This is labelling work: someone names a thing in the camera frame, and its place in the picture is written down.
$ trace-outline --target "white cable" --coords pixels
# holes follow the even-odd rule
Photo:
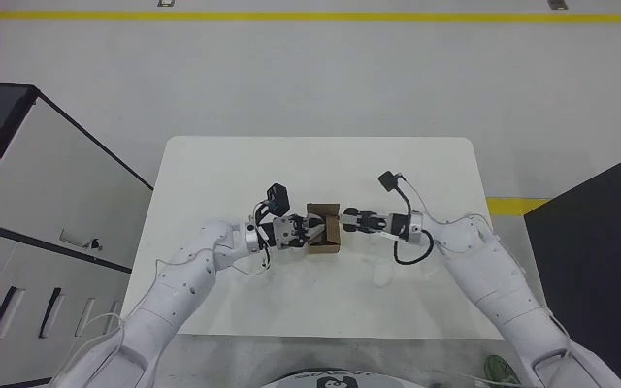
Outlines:
[[[78,341],[78,339],[74,340],[74,343],[71,345],[71,348],[69,349],[69,352],[67,353],[67,356],[65,356],[65,359],[63,360],[63,362],[60,365],[60,368],[58,369],[58,371],[56,372],[56,374],[54,375],[53,379],[50,382],[50,386],[53,386],[53,384],[55,383],[56,379],[61,375],[65,373],[65,370],[71,366],[73,364],[73,362],[76,359],[76,356],[78,354],[80,354],[87,346],[91,345],[93,342],[100,340],[101,338],[105,337],[105,336],[110,336],[113,337],[114,335],[116,335],[116,333],[118,333],[118,331],[121,331],[121,338],[120,338],[120,343],[118,344],[118,346],[116,347],[116,349],[114,350],[114,352],[112,352],[108,357],[106,357],[106,360],[104,360],[104,362],[97,368],[97,371],[95,371],[95,373],[86,381],[86,383],[84,384],[84,386],[88,385],[88,383],[90,383],[95,377],[97,377],[97,375],[99,374],[100,371],[103,370],[103,368],[105,368],[110,361],[114,358],[114,356],[118,353],[118,351],[120,350],[121,346],[123,345],[123,341],[125,340],[125,323],[129,320],[129,318],[134,314],[134,312],[136,310],[138,310],[138,307],[140,306],[140,304],[145,300],[145,298],[147,297],[148,293],[151,291],[151,289],[153,288],[153,285],[155,284],[155,281],[157,280],[157,276],[159,275],[159,272],[157,271],[157,263],[164,263],[167,264],[169,266],[182,266],[185,265],[187,263],[190,263],[192,261],[194,261],[196,259],[196,257],[198,256],[199,253],[201,253],[204,250],[208,250],[210,252],[213,252],[213,249],[211,248],[202,248],[199,249],[198,251],[194,252],[194,253],[190,253],[189,254],[189,259],[180,262],[180,263],[172,263],[172,262],[168,262],[168,261],[164,261],[162,259],[155,259],[155,277],[153,278],[153,282],[151,283],[150,287],[148,288],[147,292],[145,293],[145,295],[143,295],[143,298],[141,298],[141,300],[136,303],[136,305],[134,306],[134,308],[132,308],[132,310],[127,314],[127,317],[125,319],[121,318],[120,315],[118,315],[115,312],[107,312],[105,314],[101,314],[98,315],[96,317],[94,317],[93,319],[89,320],[80,330],[80,332],[78,333],[78,338],[82,336],[82,333],[84,332],[84,330],[94,321],[96,321],[99,318],[102,318],[104,316],[113,316],[116,317],[116,319],[118,320],[118,326],[116,328],[115,331],[110,332],[110,333],[106,333],[105,335],[102,336],[98,336],[94,339],[91,339],[89,341],[87,341],[85,344],[83,344],[82,346],[80,346],[80,348],[78,349],[78,351],[73,352],[74,347],[76,346],[76,343]],[[69,360],[68,363],[65,364],[66,360],[69,358],[70,355],[73,356],[71,357],[71,359]]]
[[[82,334],[83,334],[84,330],[86,330],[86,328],[91,323],[95,322],[96,320],[98,320],[100,318],[103,318],[104,316],[112,316],[112,317],[115,317],[118,320],[118,326],[116,327],[116,330],[114,330],[113,332],[106,333],[104,335],[98,336],[98,337],[96,337],[94,339],[91,339],[91,340],[87,341],[82,346],[80,346],[80,348],[76,352],[74,352],[73,351],[74,347],[76,347],[76,343],[78,343],[78,339],[82,337]],[[56,371],[56,374],[54,375],[54,377],[51,380],[51,382],[49,383],[49,385],[50,386],[54,386],[54,384],[56,383],[56,380],[58,379],[58,377],[61,374],[65,373],[66,369],[74,363],[74,361],[76,359],[76,356],[78,354],[80,354],[87,346],[91,345],[93,342],[95,342],[97,340],[100,340],[103,337],[106,337],[106,336],[113,337],[119,331],[121,331],[121,341],[120,341],[120,344],[116,347],[116,349],[112,353],[112,356],[109,356],[105,360],[105,362],[102,363],[102,365],[97,368],[97,371],[86,381],[84,386],[87,385],[90,381],[92,381],[97,376],[97,374],[99,374],[99,371],[102,370],[106,365],[108,365],[108,363],[109,363],[108,360],[111,360],[116,355],[116,353],[118,352],[118,350],[120,349],[120,347],[121,347],[121,345],[123,343],[123,340],[125,339],[125,321],[115,312],[107,312],[105,314],[98,315],[98,316],[94,317],[93,319],[89,320],[88,322],[86,322],[86,324],[78,332],[78,337],[76,339],[74,339],[74,342],[72,343],[71,348],[69,349],[69,352],[65,356],[63,362],[60,364],[60,367],[58,368],[58,371]]]
[[[548,382],[548,385],[547,385],[547,388],[552,388],[554,386],[554,383],[556,382],[556,377],[558,377],[558,375],[561,374],[561,369],[565,366],[566,360],[568,359],[568,356],[571,354],[570,347],[572,347],[572,339],[570,338],[570,334],[568,333],[567,329],[565,329],[565,326],[563,326],[563,324],[558,319],[556,319],[556,316],[554,316],[552,311],[548,310],[548,313],[550,315],[550,319],[552,319],[554,323],[556,323],[559,326],[563,334],[567,337],[567,346],[565,348],[565,354],[563,354],[563,358],[561,359],[559,368],[557,368],[556,372],[552,374],[552,377],[550,377],[550,381]]]
[[[492,226],[490,225],[490,223],[489,223],[489,221],[487,220],[487,218],[485,218],[485,216],[483,216],[482,214],[479,214],[479,213],[477,213],[477,212],[469,212],[469,213],[466,213],[464,216],[459,217],[459,218],[456,218],[456,219],[453,219],[452,221],[444,221],[444,222],[440,222],[440,221],[436,220],[436,218],[435,218],[433,215],[431,215],[431,213],[429,212],[429,209],[427,208],[427,204],[425,204],[425,201],[423,200],[423,197],[420,195],[420,193],[418,192],[418,190],[416,190],[416,188],[415,188],[414,186],[412,186],[412,185],[408,182],[408,180],[407,180],[407,179],[406,179],[403,175],[399,174],[399,177],[400,177],[400,178],[401,178],[401,179],[402,179],[402,180],[406,183],[406,185],[408,185],[408,186],[409,186],[409,188],[411,188],[411,189],[414,191],[414,193],[416,193],[416,197],[418,197],[418,201],[420,201],[420,203],[422,204],[423,209],[425,210],[425,212],[427,213],[427,215],[429,215],[429,218],[431,218],[431,219],[432,219],[434,222],[436,222],[437,224],[440,224],[440,225],[450,225],[450,224],[454,224],[454,223],[456,223],[456,222],[459,222],[459,221],[461,221],[461,220],[462,220],[462,219],[464,219],[464,218],[479,217],[479,218],[481,218],[483,221],[485,221],[485,224],[487,225],[487,227],[489,228],[489,230],[490,230],[490,231],[492,230]],[[450,248],[448,248],[448,247],[444,246],[443,244],[440,244],[440,242],[439,242],[438,247],[439,247],[440,249],[448,250],[449,252],[452,252],[452,253],[467,253],[467,252],[469,252],[469,251],[471,251],[471,250],[472,250],[471,248],[469,248],[469,249],[467,249],[467,250],[464,250],[464,251],[452,250],[452,249],[450,249]]]

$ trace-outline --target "small brown box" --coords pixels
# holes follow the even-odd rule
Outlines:
[[[339,204],[307,204],[307,213],[316,214],[326,222],[326,230],[309,241],[309,254],[338,253],[341,249]]]

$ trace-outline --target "white table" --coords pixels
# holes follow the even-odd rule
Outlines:
[[[207,218],[244,221],[274,182],[291,211],[339,203],[379,213],[405,212],[377,181],[402,172],[436,218],[488,215],[472,144],[461,138],[218,138],[168,142],[123,305],[126,314],[164,260],[193,239]],[[412,205],[420,209],[414,194]],[[275,255],[260,276],[217,274],[207,300],[181,334],[279,337],[499,339],[435,252],[414,266],[392,263],[391,241],[346,234],[336,255]],[[401,244],[403,259],[424,248]],[[260,256],[238,261],[258,271]]]

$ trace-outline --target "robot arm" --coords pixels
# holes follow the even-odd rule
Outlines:
[[[51,386],[152,386],[162,352],[210,294],[217,272],[261,249],[267,253],[268,247],[283,250],[304,246],[325,228],[323,220],[312,214],[307,218],[284,216],[289,204],[282,186],[274,185],[262,204],[268,210],[254,222],[206,223],[200,235],[181,248],[157,275],[143,299],[124,319],[121,330],[83,356],[77,354],[79,361],[55,378]],[[278,216],[271,222],[258,223],[268,213]],[[234,244],[236,232],[241,235],[238,246]]]
[[[391,191],[397,188],[400,176],[387,174],[379,180]],[[381,233],[416,245],[428,243],[428,252],[437,246],[447,258],[445,265],[455,282],[513,345],[535,385],[621,387],[616,374],[597,355],[570,341],[560,323],[557,325],[539,304],[523,270],[483,216],[470,214],[438,222],[428,212],[411,210],[410,206],[409,210],[410,214],[379,215],[350,208],[341,216],[341,223],[347,232]]]

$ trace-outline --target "yellow line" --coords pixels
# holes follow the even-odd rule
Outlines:
[[[399,23],[621,23],[621,15],[601,14],[454,14],[454,13],[314,13],[314,12],[158,12],[0,11],[0,20],[107,21],[340,21]]]
[[[487,208],[491,215],[524,215],[549,200],[536,198],[487,198]]]

